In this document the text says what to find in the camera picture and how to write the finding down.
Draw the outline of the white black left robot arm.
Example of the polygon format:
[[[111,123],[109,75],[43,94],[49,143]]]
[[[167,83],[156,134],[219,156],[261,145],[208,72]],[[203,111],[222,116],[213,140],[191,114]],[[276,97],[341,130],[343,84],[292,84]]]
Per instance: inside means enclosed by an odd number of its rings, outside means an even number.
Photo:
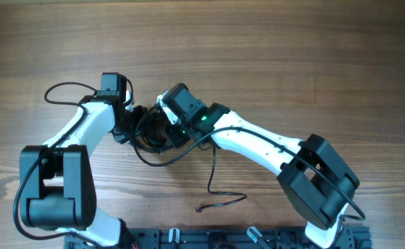
[[[74,103],[78,111],[43,145],[28,145],[19,155],[19,187],[12,217],[25,237],[70,237],[96,248],[135,248],[137,241],[122,219],[97,206],[89,158],[110,133],[120,144],[132,142],[142,107],[133,107],[132,83],[120,73],[103,73],[99,89]]]

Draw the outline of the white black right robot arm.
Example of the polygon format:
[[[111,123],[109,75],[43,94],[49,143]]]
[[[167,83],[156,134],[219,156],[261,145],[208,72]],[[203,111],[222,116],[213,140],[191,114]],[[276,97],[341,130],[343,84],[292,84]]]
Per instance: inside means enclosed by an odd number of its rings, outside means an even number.
[[[360,182],[326,139],[289,138],[258,127],[222,104],[206,106],[185,84],[158,96],[174,147],[189,139],[234,151],[274,173],[294,209],[306,221],[305,236],[319,248],[336,245],[344,212]]]

